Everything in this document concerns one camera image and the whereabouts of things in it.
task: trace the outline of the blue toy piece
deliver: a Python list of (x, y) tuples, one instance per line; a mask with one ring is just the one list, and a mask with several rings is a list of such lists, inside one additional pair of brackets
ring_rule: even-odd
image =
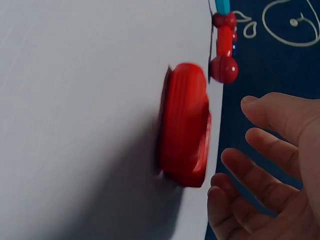
[(237, 51), (238, 51), (238, 44), (235, 41), (233, 41), (232, 42), (232, 56), (237, 55)]
[(215, 0), (216, 11), (221, 15), (228, 15), (230, 13), (229, 0)]

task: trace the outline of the red toy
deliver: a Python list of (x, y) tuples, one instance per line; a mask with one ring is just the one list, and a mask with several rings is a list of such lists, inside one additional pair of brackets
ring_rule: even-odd
[(232, 31), (234, 31), (237, 26), (237, 18), (232, 11), (227, 16), (215, 13), (212, 17), (212, 24), (217, 29), (223, 26), (228, 26)]
[(238, 76), (237, 62), (232, 58), (233, 43), (238, 41), (235, 27), (237, 26), (236, 16), (230, 12), (227, 16), (216, 13), (212, 16), (212, 25), (218, 28), (216, 43), (217, 57), (209, 63), (209, 75), (217, 82), (230, 84)]
[(218, 56), (232, 56), (232, 38), (232, 31), (228, 26), (222, 26), (218, 29), (216, 45), (216, 54)]
[(211, 76), (218, 82), (230, 84), (238, 76), (238, 64), (232, 57), (217, 56), (210, 63)]
[(211, 114), (207, 80), (192, 63), (169, 70), (162, 93), (158, 166), (183, 187), (202, 186), (207, 168)]

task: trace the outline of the red plastic piece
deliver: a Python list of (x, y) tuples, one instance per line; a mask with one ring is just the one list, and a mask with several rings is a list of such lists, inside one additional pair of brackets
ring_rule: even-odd
[(230, 30), (234, 31), (237, 26), (237, 18), (233, 12), (230, 12), (227, 16), (215, 13), (212, 17), (212, 24), (217, 29), (228, 26)]
[(202, 186), (207, 168), (211, 114), (202, 69), (179, 64), (168, 76), (158, 141), (158, 166), (183, 187)]
[(218, 56), (232, 56), (232, 34), (233, 32), (227, 26), (218, 29), (218, 38), (216, 45), (216, 54)]
[(210, 71), (216, 81), (230, 84), (238, 76), (238, 64), (232, 57), (217, 56), (210, 63)]

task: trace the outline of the white surface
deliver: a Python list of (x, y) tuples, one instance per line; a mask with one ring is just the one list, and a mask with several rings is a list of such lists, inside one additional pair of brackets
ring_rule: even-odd
[(168, 64), (206, 73), (210, 22), (206, 0), (0, 0), (1, 240), (204, 238), (221, 84), (203, 187), (150, 169)]

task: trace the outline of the red ball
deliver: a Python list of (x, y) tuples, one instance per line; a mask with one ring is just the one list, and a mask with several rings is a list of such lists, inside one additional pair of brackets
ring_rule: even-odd
[(213, 24), (213, 26), (215, 26), (217, 29), (225, 26), (225, 25), (227, 24), (226, 16), (223, 16), (223, 15), (221, 15), (221, 14), (219, 14), (219, 13), (216, 12), (216, 13), (212, 16), (212, 24)]
[(212, 24), (218, 29), (223, 26), (228, 26), (232, 31), (235, 30), (237, 25), (237, 18), (233, 12), (230, 12), (227, 16), (215, 13), (212, 16)]
[(230, 84), (238, 76), (238, 64), (232, 57), (217, 56), (210, 63), (210, 73), (217, 82)]
[(226, 24), (232, 31), (235, 30), (235, 27), (237, 26), (237, 18), (232, 11), (226, 16)]

